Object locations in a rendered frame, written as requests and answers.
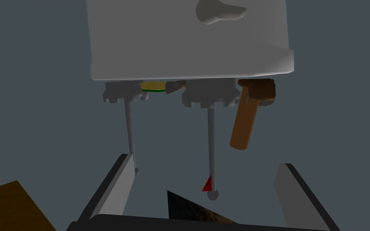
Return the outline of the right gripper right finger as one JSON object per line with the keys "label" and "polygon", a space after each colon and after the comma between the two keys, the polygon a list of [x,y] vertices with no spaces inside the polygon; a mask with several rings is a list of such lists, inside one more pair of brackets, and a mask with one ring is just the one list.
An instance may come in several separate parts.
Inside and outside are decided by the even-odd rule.
{"label": "right gripper right finger", "polygon": [[274,188],[289,228],[340,231],[292,164],[279,164]]}

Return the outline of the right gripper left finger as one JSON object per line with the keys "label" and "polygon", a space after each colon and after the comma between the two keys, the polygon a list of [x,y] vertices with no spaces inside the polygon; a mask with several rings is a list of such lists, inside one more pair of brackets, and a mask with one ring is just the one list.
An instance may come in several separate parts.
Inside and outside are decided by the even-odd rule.
{"label": "right gripper left finger", "polygon": [[98,214],[122,215],[135,176],[133,155],[121,154],[77,221],[87,221]]}

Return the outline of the dark brown wedge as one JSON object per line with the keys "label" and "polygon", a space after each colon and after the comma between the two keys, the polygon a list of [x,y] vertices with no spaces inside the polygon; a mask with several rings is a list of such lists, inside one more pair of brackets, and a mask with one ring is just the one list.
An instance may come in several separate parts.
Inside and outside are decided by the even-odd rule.
{"label": "dark brown wedge", "polygon": [[219,215],[201,205],[167,191],[169,219],[235,224],[236,222]]}

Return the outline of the brown wooden mallet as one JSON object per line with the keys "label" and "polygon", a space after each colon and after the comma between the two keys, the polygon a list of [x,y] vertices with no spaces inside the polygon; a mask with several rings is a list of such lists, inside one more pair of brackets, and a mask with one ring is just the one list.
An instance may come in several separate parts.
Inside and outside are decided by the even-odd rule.
{"label": "brown wooden mallet", "polygon": [[271,105],[276,98],[273,79],[240,79],[242,87],[238,110],[230,139],[230,146],[246,150],[259,106]]}

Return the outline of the yellow and green flat disc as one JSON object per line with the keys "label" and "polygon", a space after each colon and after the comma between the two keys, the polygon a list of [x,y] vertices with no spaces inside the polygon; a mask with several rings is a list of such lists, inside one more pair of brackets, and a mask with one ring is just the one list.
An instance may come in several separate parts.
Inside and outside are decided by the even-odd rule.
{"label": "yellow and green flat disc", "polygon": [[145,92],[165,92],[166,83],[166,81],[144,81],[140,83],[140,86]]}

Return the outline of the brown wooden block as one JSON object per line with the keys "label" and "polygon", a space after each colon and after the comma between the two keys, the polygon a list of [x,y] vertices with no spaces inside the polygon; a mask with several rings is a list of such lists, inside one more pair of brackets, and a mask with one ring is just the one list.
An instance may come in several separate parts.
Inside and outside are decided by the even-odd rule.
{"label": "brown wooden block", "polygon": [[56,231],[18,181],[0,185],[0,231]]}

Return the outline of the white boxy appliance with lever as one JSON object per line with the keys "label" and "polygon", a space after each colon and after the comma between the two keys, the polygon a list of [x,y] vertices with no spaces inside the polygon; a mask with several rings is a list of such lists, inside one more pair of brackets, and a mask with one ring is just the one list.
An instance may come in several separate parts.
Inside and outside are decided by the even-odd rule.
{"label": "white boxy appliance with lever", "polygon": [[286,0],[86,0],[93,80],[294,71]]}

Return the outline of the grey long-handled utensil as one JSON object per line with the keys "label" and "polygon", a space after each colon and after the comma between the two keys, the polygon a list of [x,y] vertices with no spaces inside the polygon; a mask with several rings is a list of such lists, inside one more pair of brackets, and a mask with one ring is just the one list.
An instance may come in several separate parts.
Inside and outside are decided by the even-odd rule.
{"label": "grey long-handled utensil", "polygon": [[182,104],[192,107],[199,103],[202,109],[207,110],[209,176],[211,189],[207,191],[210,200],[219,197],[216,187],[215,172],[215,103],[222,102],[224,107],[231,107],[238,103],[240,92],[236,88],[235,78],[194,79],[186,81],[185,91],[182,93]]}
{"label": "grey long-handled utensil", "polygon": [[130,103],[135,102],[137,98],[140,98],[141,100],[148,99],[148,92],[143,91],[141,83],[142,81],[106,82],[105,90],[103,92],[103,101],[106,103],[118,103],[121,99],[124,101],[128,145],[130,154],[133,157],[134,171],[136,175],[138,174],[139,169],[136,164]]}

